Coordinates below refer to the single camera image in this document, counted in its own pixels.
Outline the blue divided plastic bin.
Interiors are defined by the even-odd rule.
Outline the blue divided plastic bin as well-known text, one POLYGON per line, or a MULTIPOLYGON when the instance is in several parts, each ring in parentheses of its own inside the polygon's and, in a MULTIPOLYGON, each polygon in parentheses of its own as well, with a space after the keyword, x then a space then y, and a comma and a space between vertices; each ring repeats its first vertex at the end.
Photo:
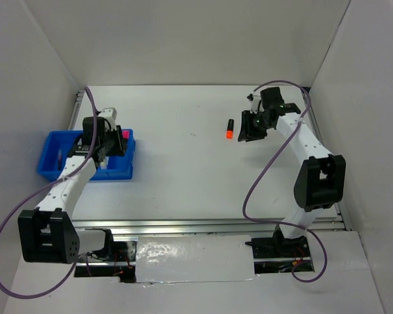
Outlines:
MULTIPOLYGON (((128 140, 128 148, 125 155, 123 157, 110 156, 107 169, 102 170, 99 167, 95 175, 91 178, 91 181, 121 181, 130 180, 132 178, 136 141, 132 129, 124 130, 130 130, 132 132, 132 136, 128 140)), ((49 181, 55 181, 60 176, 65 166, 67 154, 74 140, 80 134, 82 134, 81 130, 50 132, 39 159, 37 173, 49 181), (59 149, 62 150, 61 171, 57 170, 57 155, 59 149)))

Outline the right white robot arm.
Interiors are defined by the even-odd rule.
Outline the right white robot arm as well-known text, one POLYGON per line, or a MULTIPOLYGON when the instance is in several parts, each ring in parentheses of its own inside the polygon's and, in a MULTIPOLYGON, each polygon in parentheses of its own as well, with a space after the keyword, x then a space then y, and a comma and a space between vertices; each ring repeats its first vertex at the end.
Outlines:
POLYGON ((279 256, 288 256, 305 242, 305 233, 322 214, 341 201, 345 184, 346 161, 331 153, 305 124, 306 111, 286 103, 280 88, 266 88, 248 96, 251 107, 242 111, 238 141, 266 138, 273 129, 284 136, 284 144, 294 152, 300 169, 293 187, 296 208, 276 224, 272 247, 279 256))

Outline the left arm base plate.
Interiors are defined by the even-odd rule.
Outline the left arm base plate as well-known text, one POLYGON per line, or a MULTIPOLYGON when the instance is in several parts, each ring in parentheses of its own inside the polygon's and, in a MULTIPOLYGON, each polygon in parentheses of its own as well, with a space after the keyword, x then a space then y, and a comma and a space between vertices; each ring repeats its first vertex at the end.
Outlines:
POLYGON ((89 251, 85 256, 80 257, 79 262, 85 264, 92 262, 103 262, 112 265, 121 265, 125 263, 132 266, 136 261, 137 241, 115 241, 112 240, 104 248, 89 251))

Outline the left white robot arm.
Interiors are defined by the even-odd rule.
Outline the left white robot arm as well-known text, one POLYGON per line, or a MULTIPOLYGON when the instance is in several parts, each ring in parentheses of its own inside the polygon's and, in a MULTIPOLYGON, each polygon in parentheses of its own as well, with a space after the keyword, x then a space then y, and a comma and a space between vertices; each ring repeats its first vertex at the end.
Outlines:
POLYGON ((78 231, 71 218, 101 163, 113 156, 123 157, 127 151, 128 141, 115 122, 116 116, 110 107, 96 118, 83 119, 83 130, 69 147, 58 182, 34 209, 20 213, 18 229, 26 262, 70 264, 89 252, 102 261, 115 256, 116 244, 108 229, 78 231))

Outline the red gel pen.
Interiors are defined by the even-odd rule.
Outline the red gel pen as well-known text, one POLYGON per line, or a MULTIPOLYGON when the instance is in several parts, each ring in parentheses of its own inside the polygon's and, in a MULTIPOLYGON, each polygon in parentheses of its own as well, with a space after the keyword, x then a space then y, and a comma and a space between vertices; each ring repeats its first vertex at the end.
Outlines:
POLYGON ((58 155, 57 155, 57 170, 61 171, 62 169, 62 150, 58 150, 58 155))

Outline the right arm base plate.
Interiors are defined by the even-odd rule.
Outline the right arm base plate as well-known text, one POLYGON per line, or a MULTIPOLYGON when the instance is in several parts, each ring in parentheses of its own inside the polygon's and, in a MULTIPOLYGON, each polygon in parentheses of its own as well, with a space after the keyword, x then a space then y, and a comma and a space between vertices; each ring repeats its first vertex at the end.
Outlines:
POLYGON ((309 258, 310 249, 306 237, 278 239, 277 237, 252 238, 246 242, 252 248, 255 259, 309 258))

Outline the orange black highlighter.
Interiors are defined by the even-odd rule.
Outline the orange black highlighter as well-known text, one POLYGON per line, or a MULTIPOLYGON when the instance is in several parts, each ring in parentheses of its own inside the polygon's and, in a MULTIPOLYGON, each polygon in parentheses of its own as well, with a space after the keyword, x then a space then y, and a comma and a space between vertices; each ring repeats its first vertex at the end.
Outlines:
POLYGON ((226 138, 232 139, 234 135, 234 120, 230 118, 227 123, 226 138))

